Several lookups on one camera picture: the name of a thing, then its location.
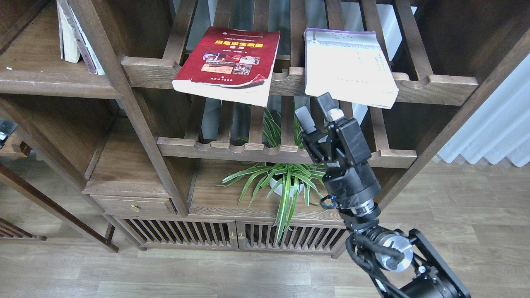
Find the white flower pot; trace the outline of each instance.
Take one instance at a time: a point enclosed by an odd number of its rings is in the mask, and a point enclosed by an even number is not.
[[[269,181],[269,186],[270,188],[272,189],[274,187],[274,185],[276,185],[276,182],[278,182],[278,180],[274,179],[274,178],[271,178],[270,181]],[[280,186],[278,186],[274,192],[275,194],[277,194],[278,196],[281,196],[281,193],[283,192],[284,190],[284,185],[283,183],[280,184]],[[302,191],[304,191],[304,185],[303,184],[300,184],[300,186],[298,187],[298,194],[300,194]],[[291,186],[291,191],[289,192],[289,197],[292,197],[295,193],[295,187],[294,186]]]

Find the red book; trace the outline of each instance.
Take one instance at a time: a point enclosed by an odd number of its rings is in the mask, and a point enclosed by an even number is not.
[[[280,32],[210,27],[173,80],[180,92],[267,106]]]

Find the potted plant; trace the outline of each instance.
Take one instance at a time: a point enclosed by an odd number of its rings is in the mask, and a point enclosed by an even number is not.
[[[281,130],[278,124],[274,121],[272,114],[267,109],[265,109],[265,116],[263,120],[263,134],[265,135],[269,145],[271,147],[279,146]],[[295,121],[295,144],[303,148],[302,132],[297,121]],[[278,206],[276,221],[274,223],[278,229],[275,240],[276,243],[278,243],[283,232],[289,228],[289,224],[293,218],[296,208],[298,195],[303,191],[304,203],[306,206],[311,202],[311,189],[316,191],[316,193],[322,197],[322,194],[320,194],[320,192],[317,190],[317,187],[312,180],[322,183],[322,177],[324,176],[325,172],[314,165],[308,164],[262,162],[250,162],[248,164],[251,165],[248,169],[227,176],[223,179],[223,184],[220,186],[228,187],[247,177],[247,181],[243,186],[243,190],[241,191],[238,201],[241,203],[244,196],[251,187],[252,182],[257,179],[258,183],[252,190],[249,207],[254,201],[258,191],[267,187],[267,185],[271,187],[269,193],[267,194],[267,198],[273,192],[279,194],[281,199]]]

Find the book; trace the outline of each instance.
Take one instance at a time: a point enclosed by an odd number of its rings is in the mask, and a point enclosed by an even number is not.
[[[77,20],[74,11],[66,0],[57,0],[57,11],[59,13],[59,39],[61,43],[61,58],[63,59],[63,52],[66,55],[66,51],[74,51],[74,45],[71,41],[75,42],[75,47],[79,51],[86,68],[91,74],[104,75],[105,71],[101,67],[98,58],[96,57],[94,50],[90,46],[86,35]],[[64,46],[65,42],[69,42],[68,49]],[[79,62],[79,54],[77,54],[77,61],[66,60],[69,62]]]
[[[203,97],[266,107],[280,32],[210,27],[173,80]]]
[[[305,93],[389,109],[398,87],[375,32],[307,28]]]
[[[68,23],[63,8],[57,3],[57,14],[59,17],[59,46],[61,59],[64,61],[78,63],[81,52],[74,37],[74,28]]]

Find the wooden cabinet door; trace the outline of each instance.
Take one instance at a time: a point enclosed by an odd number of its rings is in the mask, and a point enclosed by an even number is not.
[[[280,241],[275,239],[278,229],[271,222],[236,223],[239,249],[298,251],[335,254],[342,251],[348,237],[345,226],[293,224],[283,233]]]
[[[237,249],[234,221],[222,220],[119,220],[142,240],[143,247],[182,247],[194,249]]]

